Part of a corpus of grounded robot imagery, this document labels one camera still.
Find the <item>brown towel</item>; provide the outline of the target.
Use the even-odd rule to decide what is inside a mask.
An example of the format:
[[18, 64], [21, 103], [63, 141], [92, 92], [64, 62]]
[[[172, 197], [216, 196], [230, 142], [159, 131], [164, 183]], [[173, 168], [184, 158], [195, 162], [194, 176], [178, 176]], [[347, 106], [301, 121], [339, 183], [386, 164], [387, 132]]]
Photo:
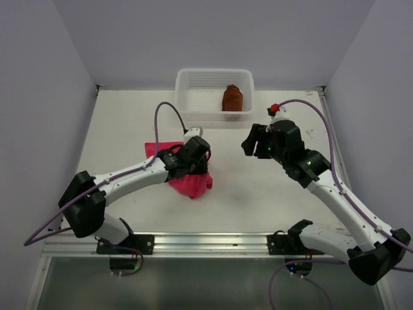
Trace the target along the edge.
[[243, 95], [235, 85], [228, 85], [223, 94], [222, 111], [241, 112], [243, 110]]

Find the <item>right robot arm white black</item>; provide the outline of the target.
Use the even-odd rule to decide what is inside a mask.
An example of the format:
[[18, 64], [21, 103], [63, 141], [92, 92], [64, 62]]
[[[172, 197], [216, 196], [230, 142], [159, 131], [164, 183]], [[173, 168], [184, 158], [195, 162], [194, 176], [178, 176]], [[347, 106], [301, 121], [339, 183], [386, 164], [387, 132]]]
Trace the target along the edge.
[[331, 163], [316, 150], [305, 147], [298, 126], [291, 120], [270, 125], [253, 124], [241, 147], [246, 156], [278, 162], [287, 176], [322, 201], [347, 228], [347, 236], [323, 229], [310, 220], [293, 225], [284, 237], [271, 242], [288, 246], [293, 253], [306, 249], [345, 262], [363, 283], [376, 284], [404, 257], [411, 237], [393, 229], [363, 205], [339, 179]]

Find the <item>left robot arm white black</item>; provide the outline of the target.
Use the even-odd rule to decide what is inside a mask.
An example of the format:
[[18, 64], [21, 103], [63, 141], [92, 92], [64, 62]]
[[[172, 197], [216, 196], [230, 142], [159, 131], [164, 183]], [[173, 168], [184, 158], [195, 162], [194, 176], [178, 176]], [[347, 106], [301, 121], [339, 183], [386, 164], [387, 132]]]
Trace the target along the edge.
[[95, 236], [111, 243], [117, 252], [128, 253], [134, 246], [134, 233], [125, 220], [107, 214], [106, 208], [145, 187], [206, 172], [209, 155], [210, 145], [193, 136], [178, 148], [160, 150], [117, 172], [97, 176], [79, 172], [62, 195], [59, 207], [77, 238]]

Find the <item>pink towel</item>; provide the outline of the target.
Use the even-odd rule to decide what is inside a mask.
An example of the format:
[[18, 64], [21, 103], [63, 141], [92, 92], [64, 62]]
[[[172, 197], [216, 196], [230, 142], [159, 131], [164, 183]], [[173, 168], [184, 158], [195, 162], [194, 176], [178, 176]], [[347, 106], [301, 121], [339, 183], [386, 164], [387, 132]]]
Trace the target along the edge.
[[[183, 145], [182, 141], [169, 141], [169, 142], [160, 142], [159, 150], [174, 149], [174, 152], [178, 148], [178, 145]], [[155, 142], [146, 142], [145, 143], [145, 154], [149, 158], [154, 156], [156, 153], [156, 143]], [[190, 199], [198, 199], [204, 195], [207, 190], [212, 189], [213, 187], [213, 178], [210, 173], [206, 174], [195, 174], [195, 175], [186, 175], [182, 178], [167, 181], [169, 186], [175, 189], [178, 193], [183, 196], [187, 196]]]

